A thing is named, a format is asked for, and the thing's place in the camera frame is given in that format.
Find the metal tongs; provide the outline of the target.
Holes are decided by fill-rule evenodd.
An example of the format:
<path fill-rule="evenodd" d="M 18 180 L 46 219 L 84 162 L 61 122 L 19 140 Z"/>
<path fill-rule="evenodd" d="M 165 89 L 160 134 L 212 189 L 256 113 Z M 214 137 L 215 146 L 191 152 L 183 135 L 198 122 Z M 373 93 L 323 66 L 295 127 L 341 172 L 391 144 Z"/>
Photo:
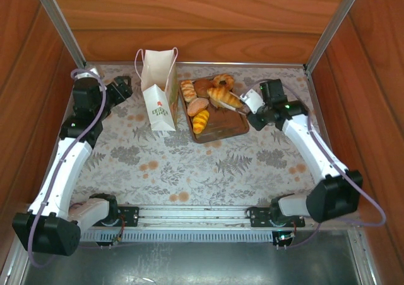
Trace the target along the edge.
<path fill-rule="evenodd" d="M 235 107 L 229 104 L 229 102 L 234 103 L 234 99 L 237 99 L 241 106 L 240 107 Z M 219 103 L 221 103 L 221 105 L 225 106 L 227 109 L 231 110 L 231 111 L 235 111 L 237 113 L 239 113 L 239 108 L 241 108 L 243 105 L 245 105 L 241 100 L 240 97 L 230 91 L 227 91 L 223 94 L 222 98 L 220 100 L 218 100 Z"/>

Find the golden fake croissant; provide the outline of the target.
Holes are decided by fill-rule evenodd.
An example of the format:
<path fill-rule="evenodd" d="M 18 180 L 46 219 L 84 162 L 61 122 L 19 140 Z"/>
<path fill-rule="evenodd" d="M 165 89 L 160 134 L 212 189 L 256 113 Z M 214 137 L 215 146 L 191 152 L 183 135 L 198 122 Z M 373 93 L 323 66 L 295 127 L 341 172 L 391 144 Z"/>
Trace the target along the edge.
<path fill-rule="evenodd" d="M 241 101 L 225 87 L 211 87 L 207 89 L 207 93 L 216 102 L 220 101 L 234 108 L 242 107 Z"/>

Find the brown rectangular tray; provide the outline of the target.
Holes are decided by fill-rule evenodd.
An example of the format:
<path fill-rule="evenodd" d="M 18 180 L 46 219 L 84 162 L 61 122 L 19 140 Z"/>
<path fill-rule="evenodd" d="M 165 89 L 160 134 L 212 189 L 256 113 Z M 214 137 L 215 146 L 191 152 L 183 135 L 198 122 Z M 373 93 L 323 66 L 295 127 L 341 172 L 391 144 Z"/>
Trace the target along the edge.
<path fill-rule="evenodd" d="M 205 77 L 208 80 L 213 82 L 215 76 Z M 224 138 L 230 138 L 233 136 L 243 135 L 249 131 L 249 125 L 247 123 L 247 119 L 245 115 L 239 114 L 235 111 L 231 111 L 229 109 L 216 109 L 209 103 L 206 110 L 210 113 L 210 117 L 206 128 L 200 134 L 193 133 L 193 117 L 187 115 L 187 107 L 189 105 L 188 102 L 184 101 L 182 96 L 181 87 L 180 87 L 180 97 L 183 104 L 183 110 L 186 115 L 186 120 L 191 132 L 191 136 L 196 143 L 208 143 L 214 142 L 216 140 L 221 140 Z"/>

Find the white printed paper bag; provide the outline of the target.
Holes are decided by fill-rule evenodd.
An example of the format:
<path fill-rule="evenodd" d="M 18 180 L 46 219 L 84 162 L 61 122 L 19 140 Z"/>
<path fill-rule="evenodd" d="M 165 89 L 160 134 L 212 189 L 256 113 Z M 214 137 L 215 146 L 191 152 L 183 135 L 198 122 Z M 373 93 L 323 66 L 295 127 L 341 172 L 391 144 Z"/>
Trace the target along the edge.
<path fill-rule="evenodd" d="M 134 69 L 140 79 L 141 92 L 151 129 L 175 131 L 179 100 L 176 61 L 178 49 L 165 51 L 139 49 Z"/>

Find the yellow striped fake bread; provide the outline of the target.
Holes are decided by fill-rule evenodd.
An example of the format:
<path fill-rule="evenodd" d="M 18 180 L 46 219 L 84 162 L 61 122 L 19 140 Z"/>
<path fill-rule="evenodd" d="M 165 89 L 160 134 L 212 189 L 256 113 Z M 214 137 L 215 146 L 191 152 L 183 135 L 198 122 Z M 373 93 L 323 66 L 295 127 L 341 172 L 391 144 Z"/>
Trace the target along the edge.
<path fill-rule="evenodd" d="M 206 128 L 209 117 L 210 113 L 206 109 L 197 113 L 197 115 L 193 117 L 192 124 L 194 134 L 200 134 Z"/>

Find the pinkish oval fake bun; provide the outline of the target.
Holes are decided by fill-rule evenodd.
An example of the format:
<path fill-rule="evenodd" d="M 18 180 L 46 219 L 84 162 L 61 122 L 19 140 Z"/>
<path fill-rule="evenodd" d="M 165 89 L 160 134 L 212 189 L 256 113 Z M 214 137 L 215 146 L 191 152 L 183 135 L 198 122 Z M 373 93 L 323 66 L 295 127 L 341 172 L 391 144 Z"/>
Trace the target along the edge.
<path fill-rule="evenodd" d="M 187 115 L 190 117 L 197 115 L 201 111 L 205 110 L 208 107 L 209 103 L 210 101 L 206 98 L 195 98 L 189 103 L 187 107 Z"/>

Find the brown round fake bun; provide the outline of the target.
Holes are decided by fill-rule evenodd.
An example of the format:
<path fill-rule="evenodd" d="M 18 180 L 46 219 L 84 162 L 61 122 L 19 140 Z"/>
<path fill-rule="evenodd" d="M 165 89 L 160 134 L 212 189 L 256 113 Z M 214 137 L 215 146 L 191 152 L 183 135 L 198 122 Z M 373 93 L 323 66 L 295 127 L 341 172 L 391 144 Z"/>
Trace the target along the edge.
<path fill-rule="evenodd" d="M 198 97 L 208 98 L 209 95 L 207 90 L 212 87 L 214 87 L 213 82 L 206 78 L 202 78 L 194 82 L 194 89 Z"/>

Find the striped braided fake bread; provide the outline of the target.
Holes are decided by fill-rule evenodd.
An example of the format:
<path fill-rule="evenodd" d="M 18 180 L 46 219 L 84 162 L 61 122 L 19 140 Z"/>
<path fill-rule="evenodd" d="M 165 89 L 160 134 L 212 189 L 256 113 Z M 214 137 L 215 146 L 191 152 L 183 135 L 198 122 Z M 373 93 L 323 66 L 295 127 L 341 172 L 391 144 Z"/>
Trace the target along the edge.
<path fill-rule="evenodd" d="M 180 87 L 185 102 L 190 103 L 197 98 L 197 93 L 191 80 L 182 81 Z"/>

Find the floral tablecloth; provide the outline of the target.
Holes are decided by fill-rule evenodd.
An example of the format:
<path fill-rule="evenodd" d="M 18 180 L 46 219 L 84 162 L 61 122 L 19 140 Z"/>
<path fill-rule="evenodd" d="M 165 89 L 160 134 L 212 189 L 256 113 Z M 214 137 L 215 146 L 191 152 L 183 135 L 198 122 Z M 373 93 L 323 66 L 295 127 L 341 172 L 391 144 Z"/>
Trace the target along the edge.
<path fill-rule="evenodd" d="M 95 193 L 133 205 L 257 205 L 289 193 L 309 193 L 316 182 L 295 145 L 273 125 L 208 143 L 196 143 L 184 111 L 175 131 L 153 131 L 138 69 L 102 66 L 105 83 L 132 78 L 133 95 L 103 122 L 71 195 Z"/>

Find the small circuit board green light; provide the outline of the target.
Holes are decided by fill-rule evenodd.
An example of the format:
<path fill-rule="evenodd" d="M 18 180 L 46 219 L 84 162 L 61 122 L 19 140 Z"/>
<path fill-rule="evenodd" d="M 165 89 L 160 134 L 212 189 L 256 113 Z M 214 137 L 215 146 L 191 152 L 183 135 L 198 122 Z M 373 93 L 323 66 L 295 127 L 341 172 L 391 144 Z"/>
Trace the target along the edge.
<path fill-rule="evenodd" d="M 293 231 L 273 231 L 273 246 L 277 250 L 286 250 L 293 242 L 295 233 Z"/>

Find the grey metal sheet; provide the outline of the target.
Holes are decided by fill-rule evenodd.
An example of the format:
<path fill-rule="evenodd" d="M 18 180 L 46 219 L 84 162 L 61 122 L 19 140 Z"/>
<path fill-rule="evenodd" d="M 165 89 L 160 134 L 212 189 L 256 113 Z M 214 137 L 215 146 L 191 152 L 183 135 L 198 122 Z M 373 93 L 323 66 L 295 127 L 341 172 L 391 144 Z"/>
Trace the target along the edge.
<path fill-rule="evenodd" d="M 22 285 L 359 285 L 345 232 L 302 233 L 302 246 L 269 243 L 137 243 L 79 249 L 28 267 Z"/>

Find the aluminium frame post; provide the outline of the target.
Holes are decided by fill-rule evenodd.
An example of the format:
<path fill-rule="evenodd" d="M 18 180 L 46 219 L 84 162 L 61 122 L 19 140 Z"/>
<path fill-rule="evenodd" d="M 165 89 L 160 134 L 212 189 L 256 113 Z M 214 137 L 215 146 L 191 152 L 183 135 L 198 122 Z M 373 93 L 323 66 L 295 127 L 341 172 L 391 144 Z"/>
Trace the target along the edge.
<path fill-rule="evenodd" d="M 80 68 L 86 66 L 86 59 L 70 29 L 56 0 L 40 0 L 51 22 L 55 26 L 58 34 L 62 38 L 64 45 L 69 51 L 76 65 Z"/>
<path fill-rule="evenodd" d="M 338 31 L 340 25 L 342 24 L 342 21 L 345 19 L 355 1 L 356 0 L 342 0 L 337 7 L 336 12 L 331 17 L 330 22 L 324 29 L 323 34 L 320 36 L 318 43 L 314 47 L 312 54 L 310 55 L 306 63 L 306 72 L 308 74 L 311 74 L 315 69 L 318 61 L 320 60 L 327 46 Z"/>

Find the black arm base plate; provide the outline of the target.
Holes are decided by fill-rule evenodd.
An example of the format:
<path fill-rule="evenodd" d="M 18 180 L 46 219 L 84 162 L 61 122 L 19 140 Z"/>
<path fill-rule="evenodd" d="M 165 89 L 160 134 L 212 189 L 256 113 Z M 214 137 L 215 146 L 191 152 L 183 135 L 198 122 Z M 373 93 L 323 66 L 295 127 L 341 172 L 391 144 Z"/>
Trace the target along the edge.
<path fill-rule="evenodd" d="M 139 208 L 134 206 L 118 206 L 118 216 L 115 220 L 101 222 L 105 227 L 136 227 L 139 220 Z"/>
<path fill-rule="evenodd" d="M 278 207 L 249 207 L 245 211 L 251 227 L 305 227 L 299 215 L 285 216 Z"/>

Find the aluminium mounting rail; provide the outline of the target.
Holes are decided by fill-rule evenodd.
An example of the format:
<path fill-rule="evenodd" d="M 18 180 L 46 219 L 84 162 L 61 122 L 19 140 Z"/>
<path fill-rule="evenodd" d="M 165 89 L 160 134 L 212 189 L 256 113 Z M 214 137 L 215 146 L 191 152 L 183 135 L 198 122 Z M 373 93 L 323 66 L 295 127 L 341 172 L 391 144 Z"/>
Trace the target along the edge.
<path fill-rule="evenodd" d="M 224 230 L 251 227 L 246 217 L 246 209 L 235 206 L 140 206 L 138 229 L 157 230 Z M 39 206 L 32 205 L 27 213 L 17 213 L 13 218 L 12 227 L 17 233 L 29 233 L 33 221 L 38 218 L 39 229 L 65 227 L 72 231 L 84 233 L 92 227 L 105 227 L 101 222 L 117 219 L 118 205 L 114 201 L 103 198 L 91 198 L 85 203 L 69 205 L 65 209 L 47 205 L 40 213 Z M 305 219 L 306 226 L 314 224 L 312 219 Z"/>

